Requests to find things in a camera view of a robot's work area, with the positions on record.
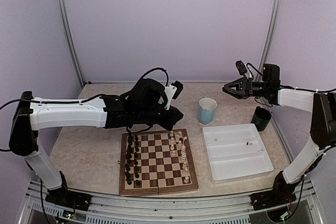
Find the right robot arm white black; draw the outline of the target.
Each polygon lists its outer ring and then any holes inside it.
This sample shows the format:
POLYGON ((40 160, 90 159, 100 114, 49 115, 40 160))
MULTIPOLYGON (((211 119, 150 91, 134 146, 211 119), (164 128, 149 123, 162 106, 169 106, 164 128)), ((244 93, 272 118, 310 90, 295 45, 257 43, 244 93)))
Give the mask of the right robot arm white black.
POLYGON ((297 185, 312 171, 326 152, 335 147, 335 90, 320 91, 283 86, 280 68, 266 63, 261 81, 255 82, 249 71, 250 64, 236 62, 241 78, 225 84, 223 92, 237 98, 264 98, 270 105, 278 105, 311 113, 310 137, 294 161, 280 172, 275 180, 276 188, 269 192, 273 205, 281 204, 289 196, 290 185, 297 185))

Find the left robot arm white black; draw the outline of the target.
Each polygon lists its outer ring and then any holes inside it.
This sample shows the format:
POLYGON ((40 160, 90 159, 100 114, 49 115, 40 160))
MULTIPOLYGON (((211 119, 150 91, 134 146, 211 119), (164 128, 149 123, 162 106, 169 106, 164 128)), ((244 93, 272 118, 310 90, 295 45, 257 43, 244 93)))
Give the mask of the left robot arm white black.
POLYGON ((25 159, 60 204, 69 205, 74 195, 68 190, 64 175, 54 169, 39 147, 39 130, 72 126, 130 129, 137 124, 148 127, 157 124, 170 131, 183 118, 183 113, 171 105, 182 90, 179 81, 163 85, 140 78, 122 95, 98 94, 87 99, 43 99, 25 91, 16 100, 9 149, 25 159))

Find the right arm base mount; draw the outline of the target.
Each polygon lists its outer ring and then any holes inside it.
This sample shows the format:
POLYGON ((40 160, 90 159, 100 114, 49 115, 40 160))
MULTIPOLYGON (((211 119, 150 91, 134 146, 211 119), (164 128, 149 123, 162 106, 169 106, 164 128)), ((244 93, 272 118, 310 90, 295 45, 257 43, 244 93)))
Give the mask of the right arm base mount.
POLYGON ((294 184, 287 184, 282 172, 274 180, 271 190, 254 193, 250 196, 253 209, 262 210, 289 203, 296 200, 295 188, 300 181, 294 184))

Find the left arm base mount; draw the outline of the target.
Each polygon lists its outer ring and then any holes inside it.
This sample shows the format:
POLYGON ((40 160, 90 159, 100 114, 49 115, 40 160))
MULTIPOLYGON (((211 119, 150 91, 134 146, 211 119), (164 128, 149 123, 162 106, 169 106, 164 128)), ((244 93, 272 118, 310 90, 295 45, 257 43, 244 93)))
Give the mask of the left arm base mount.
POLYGON ((62 171, 60 171, 60 178, 61 186, 53 190, 48 189, 46 201, 73 210, 88 211, 92 196, 90 194, 69 190, 62 171))

